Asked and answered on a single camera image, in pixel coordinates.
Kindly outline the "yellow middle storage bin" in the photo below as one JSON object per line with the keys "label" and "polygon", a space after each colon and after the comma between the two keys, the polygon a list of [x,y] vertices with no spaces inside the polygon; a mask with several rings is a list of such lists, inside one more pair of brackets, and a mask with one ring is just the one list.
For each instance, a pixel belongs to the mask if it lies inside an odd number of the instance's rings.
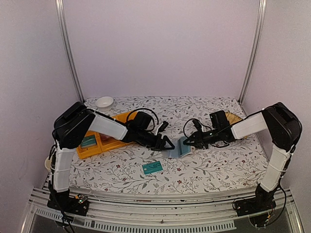
{"label": "yellow middle storage bin", "polygon": [[111,141],[107,141],[107,142],[102,142],[100,139],[100,148],[101,148],[102,152],[121,148],[121,147],[124,147],[126,145],[127,145],[126,143],[121,142],[121,141],[116,140],[116,139],[111,140]]}

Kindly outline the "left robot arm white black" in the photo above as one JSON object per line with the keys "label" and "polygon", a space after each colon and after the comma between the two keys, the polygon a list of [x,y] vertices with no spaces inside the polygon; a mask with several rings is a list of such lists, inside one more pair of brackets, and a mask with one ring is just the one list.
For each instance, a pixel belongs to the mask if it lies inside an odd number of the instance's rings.
{"label": "left robot arm white black", "polygon": [[51,149],[53,202],[62,211],[72,207],[72,200],[64,194],[69,191],[69,174],[73,155],[88,132],[100,133],[123,143],[137,143],[154,151],[173,150],[171,140],[161,132],[168,126],[160,123],[156,113],[147,108],[131,111],[121,122],[103,113],[74,103],[54,122]]}

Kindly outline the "green card stack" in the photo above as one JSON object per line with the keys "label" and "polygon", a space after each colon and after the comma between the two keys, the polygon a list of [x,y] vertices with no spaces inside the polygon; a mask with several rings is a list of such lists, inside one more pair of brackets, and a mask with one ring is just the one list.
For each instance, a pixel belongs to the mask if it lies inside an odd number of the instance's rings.
{"label": "green card stack", "polygon": [[91,135],[91,136],[86,136],[83,138],[80,144],[80,147],[85,149],[85,148],[89,148],[95,145],[97,145],[96,137],[95,135]]}

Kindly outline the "yellow left storage bin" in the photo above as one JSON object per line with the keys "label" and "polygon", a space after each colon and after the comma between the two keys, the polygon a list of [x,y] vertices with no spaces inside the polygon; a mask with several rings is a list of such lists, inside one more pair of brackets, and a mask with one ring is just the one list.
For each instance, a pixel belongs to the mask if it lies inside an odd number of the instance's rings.
{"label": "yellow left storage bin", "polygon": [[93,131],[88,131],[84,137],[91,136],[91,135],[95,135],[97,145],[89,147],[89,148],[85,148],[85,149],[81,148],[79,145],[76,149],[79,159],[86,159],[90,156],[97,155],[97,154],[100,154],[102,152],[102,150],[100,148],[100,136],[98,133],[93,132]]}

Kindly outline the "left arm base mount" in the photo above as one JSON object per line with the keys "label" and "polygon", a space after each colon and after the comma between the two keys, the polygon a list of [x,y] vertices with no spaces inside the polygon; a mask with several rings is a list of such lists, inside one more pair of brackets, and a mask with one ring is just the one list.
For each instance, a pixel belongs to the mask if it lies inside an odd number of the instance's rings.
{"label": "left arm base mount", "polygon": [[86,216],[89,209],[89,201],[86,200],[80,203],[78,199],[67,194],[56,193],[54,196],[50,194],[47,206],[55,210],[62,210],[64,213]]}

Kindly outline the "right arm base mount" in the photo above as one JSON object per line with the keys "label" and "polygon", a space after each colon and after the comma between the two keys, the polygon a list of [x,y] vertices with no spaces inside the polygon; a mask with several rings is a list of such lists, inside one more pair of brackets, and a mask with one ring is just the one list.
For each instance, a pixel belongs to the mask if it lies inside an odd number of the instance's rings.
{"label": "right arm base mount", "polygon": [[274,197],[258,194],[253,198],[241,198],[233,201],[233,209],[237,216],[245,216],[255,214],[276,208]]}

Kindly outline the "pink white card stack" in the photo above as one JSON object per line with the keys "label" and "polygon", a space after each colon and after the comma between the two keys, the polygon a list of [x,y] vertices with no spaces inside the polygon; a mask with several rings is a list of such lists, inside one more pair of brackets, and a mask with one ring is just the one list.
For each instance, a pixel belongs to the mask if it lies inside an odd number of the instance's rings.
{"label": "pink white card stack", "polygon": [[104,135],[104,134],[100,134],[100,138],[101,138],[102,142],[107,142],[107,141],[114,140],[113,137],[110,137],[110,136],[107,136],[107,135]]}

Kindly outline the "right aluminium frame post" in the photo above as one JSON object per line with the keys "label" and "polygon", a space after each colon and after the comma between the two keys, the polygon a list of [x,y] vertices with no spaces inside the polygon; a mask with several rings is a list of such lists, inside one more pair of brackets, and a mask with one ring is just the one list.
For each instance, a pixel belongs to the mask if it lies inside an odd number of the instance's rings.
{"label": "right aluminium frame post", "polygon": [[252,72],[253,72],[253,68],[255,65],[256,56],[257,56],[258,49],[259,49],[260,38],[261,38],[263,25],[264,25],[266,5],[267,5],[267,0],[259,1],[257,21],[256,21],[256,26],[255,26],[255,33],[254,33],[251,53],[250,53],[245,77],[243,80],[242,88],[241,88],[239,99],[238,99],[238,102],[240,103],[240,105],[243,105],[243,102],[245,101],[247,90],[248,90],[250,80],[252,77]]}

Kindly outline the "woven bamboo tray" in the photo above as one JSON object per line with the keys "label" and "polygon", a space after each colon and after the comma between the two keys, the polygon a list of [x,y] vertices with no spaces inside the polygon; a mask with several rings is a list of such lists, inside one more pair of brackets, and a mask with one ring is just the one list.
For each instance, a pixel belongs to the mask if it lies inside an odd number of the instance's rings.
{"label": "woven bamboo tray", "polygon": [[229,121],[230,125],[234,125],[235,123],[243,121],[243,118],[231,112],[225,112],[225,116],[227,120]]}

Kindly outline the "white ceramic bowl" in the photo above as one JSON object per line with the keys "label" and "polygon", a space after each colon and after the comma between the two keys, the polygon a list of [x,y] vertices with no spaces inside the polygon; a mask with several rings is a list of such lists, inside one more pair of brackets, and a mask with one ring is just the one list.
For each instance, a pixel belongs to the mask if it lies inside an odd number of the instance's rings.
{"label": "white ceramic bowl", "polygon": [[95,102],[95,106],[97,107],[97,109],[101,112],[107,112],[109,111],[114,104],[114,99],[112,97],[101,97],[99,99],[96,100]]}

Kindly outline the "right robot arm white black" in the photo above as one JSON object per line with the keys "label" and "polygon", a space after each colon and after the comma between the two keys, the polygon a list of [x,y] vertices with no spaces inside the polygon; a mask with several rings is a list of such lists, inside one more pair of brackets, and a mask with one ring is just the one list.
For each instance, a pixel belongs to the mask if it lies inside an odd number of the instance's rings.
{"label": "right robot arm white black", "polygon": [[212,130],[204,132],[200,122],[195,120],[196,131],[186,136],[183,145],[207,149],[209,145],[222,141],[231,143],[252,134],[268,131],[272,139],[272,154],[263,179],[256,189],[257,197],[251,207],[261,212],[270,204],[269,194],[280,187],[281,177],[286,173],[291,157],[302,134],[302,124],[297,116],[283,103],[278,102],[255,112],[246,118],[230,124],[225,111],[209,115]]}

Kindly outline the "front aluminium rail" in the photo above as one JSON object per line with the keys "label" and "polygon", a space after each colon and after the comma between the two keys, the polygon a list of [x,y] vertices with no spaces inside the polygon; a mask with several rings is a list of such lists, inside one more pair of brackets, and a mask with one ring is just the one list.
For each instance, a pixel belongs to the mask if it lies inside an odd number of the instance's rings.
{"label": "front aluminium rail", "polygon": [[201,194],[143,195],[72,188],[88,197],[86,216],[72,215],[76,233],[302,233],[304,228],[289,189],[275,193],[269,226],[238,216],[233,202],[254,196],[253,188]]}

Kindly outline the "aluminium frame post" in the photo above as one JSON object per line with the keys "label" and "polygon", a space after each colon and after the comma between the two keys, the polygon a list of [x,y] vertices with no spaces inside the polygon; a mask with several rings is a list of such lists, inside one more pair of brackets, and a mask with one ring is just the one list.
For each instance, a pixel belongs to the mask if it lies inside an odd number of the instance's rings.
{"label": "aluminium frame post", "polygon": [[68,29],[67,29],[67,24],[66,24],[66,17],[65,17],[64,2],[62,0],[56,0],[55,5],[56,5],[56,13],[57,13],[58,21],[59,21],[60,33],[62,36],[64,49],[65,49],[67,61],[69,64],[69,70],[70,70],[71,77],[73,80],[74,88],[75,88],[79,101],[84,102],[85,98],[84,98],[82,87],[81,87],[81,84],[78,78],[78,74],[77,74],[77,70],[76,70],[75,62],[74,62],[74,57],[73,57],[72,49],[70,45],[70,40],[69,40],[69,34],[68,34]]}
{"label": "aluminium frame post", "polygon": [[240,105],[243,105],[243,102],[245,101],[247,90],[248,90],[250,80],[252,77],[252,72],[253,72],[253,68],[255,65],[256,56],[257,56],[258,49],[259,49],[260,38],[261,38],[263,25],[264,25],[266,5],[267,5],[267,0],[259,1],[257,21],[256,21],[256,26],[255,26],[255,33],[254,33],[251,53],[250,53],[245,77],[243,80],[242,88],[241,88],[239,99],[238,99],[238,102],[240,103]]}

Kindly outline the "beige card holder wallet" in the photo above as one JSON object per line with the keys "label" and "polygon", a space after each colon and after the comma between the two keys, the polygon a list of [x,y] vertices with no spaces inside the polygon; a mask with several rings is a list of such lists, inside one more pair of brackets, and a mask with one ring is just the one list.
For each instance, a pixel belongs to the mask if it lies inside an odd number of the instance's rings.
{"label": "beige card holder wallet", "polygon": [[173,150],[165,150],[162,152],[163,158],[173,158],[173,159],[179,159],[183,158],[187,155],[194,154],[195,147],[185,145],[183,142],[187,138],[185,136],[179,138],[177,141],[175,141],[173,144],[175,145],[175,148]]}

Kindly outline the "left aluminium frame post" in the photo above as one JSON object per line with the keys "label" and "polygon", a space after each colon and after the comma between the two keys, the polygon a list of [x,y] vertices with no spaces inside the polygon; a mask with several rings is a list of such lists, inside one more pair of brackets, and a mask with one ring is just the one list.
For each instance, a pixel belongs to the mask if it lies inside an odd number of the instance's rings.
{"label": "left aluminium frame post", "polygon": [[68,34],[68,29],[67,29],[67,24],[66,24],[66,17],[65,17],[64,2],[62,0],[56,0],[55,5],[56,5],[56,13],[57,13],[58,21],[59,21],[60,33],[62,36],[64,49],[65,49],[67,61],[69,64],[69,70],[70,70],[71,77],[73,80],[74,88],[75,88],[79,101],[84,102],[85,98],[84,98],[82,87],[81,87],[81,84],[78,78],[78,74],[77,74],[77,70],[76,70],[75,62],[74,62],[74,57],[73,57],[72,49],[70,45],[70,40],[69,40],[69,34]]}

